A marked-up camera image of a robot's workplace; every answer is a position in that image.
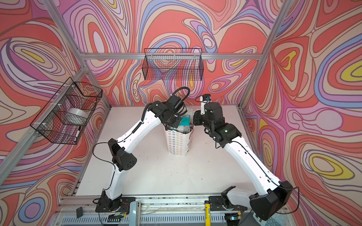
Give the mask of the teal snack packet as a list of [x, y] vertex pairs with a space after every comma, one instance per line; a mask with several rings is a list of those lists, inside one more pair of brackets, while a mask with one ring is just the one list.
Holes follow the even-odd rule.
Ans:
[[191, 131], [190, 116], [182, 116], [179, 126], [176, 129], [180, 133], [188, 134]]

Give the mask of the white patterned paper bag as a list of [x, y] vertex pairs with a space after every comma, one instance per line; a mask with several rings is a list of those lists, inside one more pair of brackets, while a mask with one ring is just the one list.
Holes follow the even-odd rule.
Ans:
[[183, 116], [189, 115], [191, 123], [191, 131], [188, 134], [180, 133], [176, 130], [177, 128], [173, 127], [167, 126], [165, 129], [168, 152], [180, 157], [185, 157], [187, 155], [191, 146], [194, 130], [193, 116], [195, 112], [191, 108], [187, 107], [186, 109], [187, 112]]

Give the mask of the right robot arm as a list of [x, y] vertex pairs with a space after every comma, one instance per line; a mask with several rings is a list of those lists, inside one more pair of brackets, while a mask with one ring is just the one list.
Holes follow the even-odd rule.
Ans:
[[213, 139], [216, 147], [224, 148], [237, 161], [255, 187], [256, 193], [253, 195], [240, 193], [239, 199], [229, 198], [233, 205], [245, 206], [248, 203], [264, 221], [286, 205], [294, 187], [269, 171], [235, 125], [225, 122], [219, 103], [202, 101], [201, 109], [195, 112], [193, 121], [196, 126], [204, 126], [204, 132]]

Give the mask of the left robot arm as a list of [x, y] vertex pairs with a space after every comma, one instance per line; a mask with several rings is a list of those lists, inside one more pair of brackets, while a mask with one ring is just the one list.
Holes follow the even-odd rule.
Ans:
[[138, 143], [160, 124], [178, 127], [182, 120], [181, 115], [186, 112], [184, 100], [173, 94], [167, 101], [147, 104], [141, 119], [131, 129], [118, 139], [110, 139], [107, 144], [112, 154], [114, 169], [110, 185], [101, 196], [111, 202], [119, 198], [127, 171], [137, 163], [137, 158], [132, 152]]

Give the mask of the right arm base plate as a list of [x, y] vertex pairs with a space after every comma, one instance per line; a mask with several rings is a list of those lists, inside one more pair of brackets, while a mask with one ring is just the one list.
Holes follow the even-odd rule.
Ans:
[[208, 197], [208, 202], [211, 205], [211, 211], [240, 211], [248, 210], [247, 207], [234, 205], [226, 196], [214, 195]]

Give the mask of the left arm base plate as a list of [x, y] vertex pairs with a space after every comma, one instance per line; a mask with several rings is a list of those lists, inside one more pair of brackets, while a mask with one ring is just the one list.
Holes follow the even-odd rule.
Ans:
[[119, 197], [114, 200], [107, 196], [94, 199], [92, 202], [96, 204], [96, 212], [129, 212], [131, 202], [135, 201], [135, 197]]

